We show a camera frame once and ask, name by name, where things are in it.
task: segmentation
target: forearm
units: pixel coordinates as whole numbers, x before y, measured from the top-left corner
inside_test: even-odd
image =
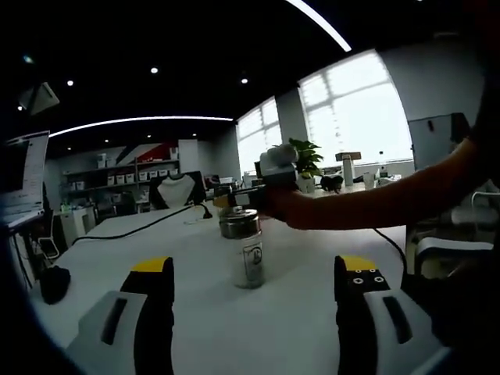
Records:
[[[395,227],[435,216],[462,196],[452,181],[440,178],[439,167],[431,167],[370,191],[311,199],[287,215],[301,229]]]

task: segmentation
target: window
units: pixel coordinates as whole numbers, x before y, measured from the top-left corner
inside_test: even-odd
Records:
[[[408,123],[389,72],[375,51],[357,55],[300,83],[309,140],[321,147],[321,167],[335,154],[361,152],[355,164],[412,159]]]
[[[255,173],[260,154],[274,145],[281,145],[281,129],[274,98],[239,119],[237,124],[237,151],[241,173]]]

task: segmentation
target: white bottle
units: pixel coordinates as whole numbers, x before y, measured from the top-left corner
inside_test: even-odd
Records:
[[[379,151],[379,162],[376,178],[388,177],[388,166],[384,158],[384,152]]]

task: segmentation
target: human arm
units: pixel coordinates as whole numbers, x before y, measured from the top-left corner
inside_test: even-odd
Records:
[[[453,207],[486,179],[478,148],[466,139],[443,162],[370,191],[310,198],[270,190],[270,211],[297,229],[395,227]]]

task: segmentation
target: white table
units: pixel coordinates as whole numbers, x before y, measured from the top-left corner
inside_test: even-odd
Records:
[[[153,211],[108,219],[89,235],[133,230],[164,216]],[[173,257],[173,368],[175,374],[328,374],[339,360],[334,257],[372,259],[397,288],[398,253],[372,230],[299,231],[276,220],[262,222],[266,283],[253,291],[229,281],[218,219],[191,209],[147,230],[114,241],[80,241],[57,261],[71,272],[67,296],[46,305],[35,286],[31,300],[56,343],[66,347],[78,320],[107,292],[119,290],[130,269],[157,256]],[[383,230],[400,246],[405,228]]]

